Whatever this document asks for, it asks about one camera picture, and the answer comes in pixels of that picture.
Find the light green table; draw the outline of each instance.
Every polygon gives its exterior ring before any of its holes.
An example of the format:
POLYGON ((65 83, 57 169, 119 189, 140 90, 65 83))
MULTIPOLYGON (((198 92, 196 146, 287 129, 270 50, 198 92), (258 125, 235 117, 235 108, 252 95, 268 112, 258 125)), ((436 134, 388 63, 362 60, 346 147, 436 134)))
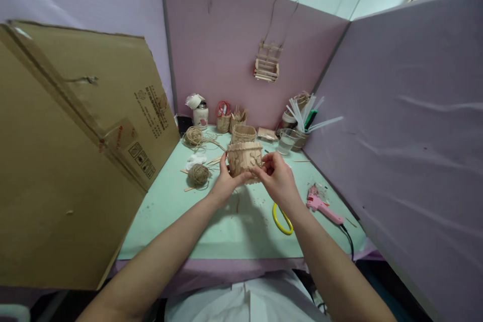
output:
MULTIPOLYGON (((225 148, 229 144, 229 133, 220 135, 218 142, 225 148)), ((277 142, 262 141, 263 149, 272 152, 277 142)), ((205 153, 210 161, 223 154, 216 145, 209 143, 205 153)), ((176 146, 139 208, 135 220, 121 248, 118 259, 133 258, 156 235, 172 224, 197 201, 208 194, 218 171, 210 179, 206 190, 184 192, 189 187, 186 174, 180 170, 185 168, 186 161, 193 151, 181 142, 176 146)), ((302 200, 307 199, 308 189, 314 183, 325 194, 330 208, 342 217, 349 218, 357 227, 345 222, 354 243, 355 252, 362 249, 366 235, 356 222, 347 207, 333 191, 323 176, 310 162, 297 163, 296 160, 307 160, 303 153, 294 153, 285 157, 292 167, 295 181, 302 200)), ((261 183, 237 188, 223 210, 219 210, 210 221, 208 228, 201 236, 191 253, 193 259, 264 259, 264 258, 299 258, 302 251, 295 233, 283 234, 275 225, 272 217, 273 201, 261 183)), ((350 245, 342 231, 332 224, 318 211, 314 214, 337 244, 350 253, 350 245)), ((285 220, 277 208, 277 216, 281 224, 285 220)))

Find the glass of water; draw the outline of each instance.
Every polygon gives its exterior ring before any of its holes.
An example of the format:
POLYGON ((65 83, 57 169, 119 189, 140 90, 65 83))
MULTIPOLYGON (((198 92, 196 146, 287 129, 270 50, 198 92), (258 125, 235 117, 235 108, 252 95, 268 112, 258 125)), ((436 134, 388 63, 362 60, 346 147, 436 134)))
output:
POLYGON ((300 134, 296 130, 290 128, 281 129, 277 151, 282 155, 288 155, 290 153, 290 149, 294 146, 299 138, 300 134))

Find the label on cardboard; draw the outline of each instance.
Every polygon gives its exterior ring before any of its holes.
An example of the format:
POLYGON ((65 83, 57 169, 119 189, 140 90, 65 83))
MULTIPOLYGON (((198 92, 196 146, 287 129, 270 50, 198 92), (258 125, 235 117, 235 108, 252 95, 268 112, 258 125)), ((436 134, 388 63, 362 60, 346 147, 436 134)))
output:
POLYGON ((128 118, 116 123, 111 130, 104 136, 104 142, 113 150, 122 152, 127 146, 138 138, 136 129, 128 118))
POLYGON ((152 165, 151 160, 147 157, 146 152, 142 149, 139 142, 136 142, 129 149, 129 154, 136 160, 141 170, 146 174, 148 179, 156 172, 156 168, 152 165))
POLYGON ((169 126, 165 116, 165 111, 168 108, 166 95, 163 94, 158 97, 155 88, 148 86, 135 92, 134 96, 153 135, 155 138, 160 137, 169 126))

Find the right hand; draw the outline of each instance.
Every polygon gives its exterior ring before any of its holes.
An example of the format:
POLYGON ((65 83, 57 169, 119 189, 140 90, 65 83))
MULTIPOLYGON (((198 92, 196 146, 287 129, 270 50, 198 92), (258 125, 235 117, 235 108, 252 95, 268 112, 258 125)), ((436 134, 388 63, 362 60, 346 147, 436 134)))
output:
POLYGON ((271 152, 263 156, 262 168, 254 167, 252 172, 262 181, 272 200, 285 212, 303 206, 298 193, 292 169, 285 163, 282 155, 271 152))

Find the twine ball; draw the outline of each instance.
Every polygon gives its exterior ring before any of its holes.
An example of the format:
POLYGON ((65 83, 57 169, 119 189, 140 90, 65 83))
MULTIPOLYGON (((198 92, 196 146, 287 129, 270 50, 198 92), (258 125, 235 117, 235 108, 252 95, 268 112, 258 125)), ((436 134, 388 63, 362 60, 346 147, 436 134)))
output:
POLYGON ((185 133, 185 138, 190 144, 198 146, 203 143, 203 131, 198 127, 190 127, 185 133))
POLYGON ((193 165, 193 167, 188 171, 188 178, 195 185, 206 184, 210 176, 211 176, 210 170, 206 166, 203 166, 201 164, 193 165))

